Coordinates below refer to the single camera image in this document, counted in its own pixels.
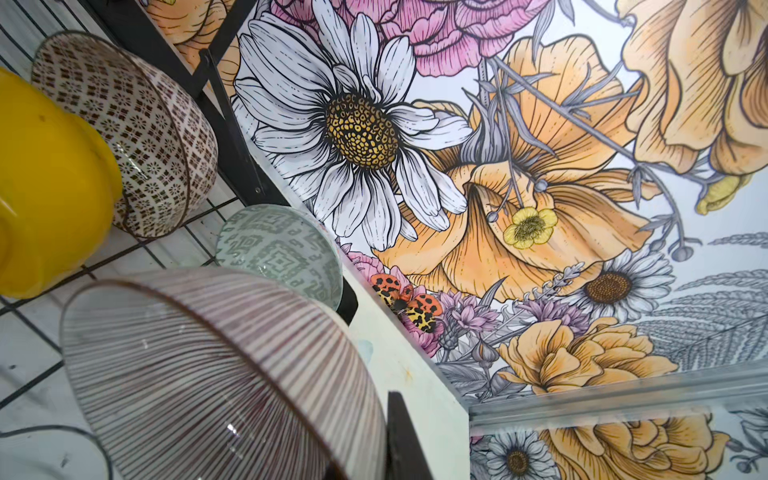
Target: green patterned bowl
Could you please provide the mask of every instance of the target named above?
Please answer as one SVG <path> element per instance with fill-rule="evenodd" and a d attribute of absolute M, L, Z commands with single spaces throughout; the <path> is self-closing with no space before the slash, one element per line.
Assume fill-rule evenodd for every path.
<path fill-rule="evenodd" d="M 291 207 L 251 205 L 234 214 L 219 233 L 216 260 L 275 279 L 334 310 L 341 302 L 336 248 L 319 222 Z"/>

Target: yellow flower center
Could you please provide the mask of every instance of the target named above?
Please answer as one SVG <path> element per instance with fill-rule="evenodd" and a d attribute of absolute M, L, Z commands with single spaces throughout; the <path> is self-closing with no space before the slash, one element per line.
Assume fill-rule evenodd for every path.
<path fill-rule="evenodd" d="M 546 227 L 546 224 L 540 217 L 526 218 L 515 228 L 515 241 L 533 240 Z"/>
<path fill-rule="evenodd" d="M 509 471 L 515 475 L 523 475 L 528 471 L 528 456 L 524 452 L 515 450 L 507 455 Z"/>
<path fill-rule="evenodd" d="M 627 298 L 632 280 L 623 273 L 608 272 L 584 285 L 587 296 L 596 303 L 616 303 Z"/>
<path fill-rule="evenodd" d="M 358 94 L 345 94 L 330 102 L 326 131 L 344 159 L 362 168 L 378 170 L 395 161 L 395 126 L 383 111 Z"/>

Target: butterfly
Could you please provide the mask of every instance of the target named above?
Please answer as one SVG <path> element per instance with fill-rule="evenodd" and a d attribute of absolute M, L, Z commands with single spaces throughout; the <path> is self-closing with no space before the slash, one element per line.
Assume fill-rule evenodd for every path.
<path fill-rule="evenodd" d="M 410 283 L 404 286 L 396 276 L 388 273 L 377 273 L 371 277 L 371 283 L 393 312 L 404 313 L 423 332 L 435 331 L 436 317 L 442 314 L 442 306 L 423 287 L 414 289 Z"/>

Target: patterned bowl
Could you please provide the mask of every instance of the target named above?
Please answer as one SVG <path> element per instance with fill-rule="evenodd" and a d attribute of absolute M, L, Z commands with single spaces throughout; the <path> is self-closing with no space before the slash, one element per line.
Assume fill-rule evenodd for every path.
<path fill-rule="evenodd" d="M 339 307 L 341 259 L 317 220 L 291 207 L 243 208 L 221 228 L 216 244 L 221 266 L 278 280 L 309 298 Z"/>
<path fill-rule="evenodd" d="M 205 200 L 216 180 L 216 137 L 165 73 L 99 37 L 64 31 L 38 49 L 31 83 L 107 141 L 123 177 L 116 226 L 162 237 Z"/>
<path fill-rule="evenodd" d="M 274 280 L 200 267 L 91 283 L 61 347 L 126 480 L 384 478 L 384 414 L 355 346 Z"/>

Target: daisy center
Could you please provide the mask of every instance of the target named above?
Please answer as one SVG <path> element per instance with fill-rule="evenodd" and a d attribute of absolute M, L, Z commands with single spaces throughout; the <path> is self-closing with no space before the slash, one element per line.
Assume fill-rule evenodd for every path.
<path fill-rule="evenodd" d="M 345 94 L 326 109 L 326 131 L 348 162 L 378 170 L 395 161 L 397 132 L 384 112 L 358 94 Z"/>
<path fill-rule="evenodd" d="M 523 475 L 528 471 L 528 456 L 524 452 L 514 450 L 507 455 L 509 471 L 515 475 Z"/>
<path fill-rule="evenodd" d="M 608 272 L 584 285 L 587 296 L 596 303 L 616 303 L 632 290 L 632 280 L 623 273 Z"/>
<path fill-rule="evenodd" d="M 523 220 L 515 229 L 515 241 L 532 240 L 547 228 L 546 223 L 540 217 L 529 217 Z"/>

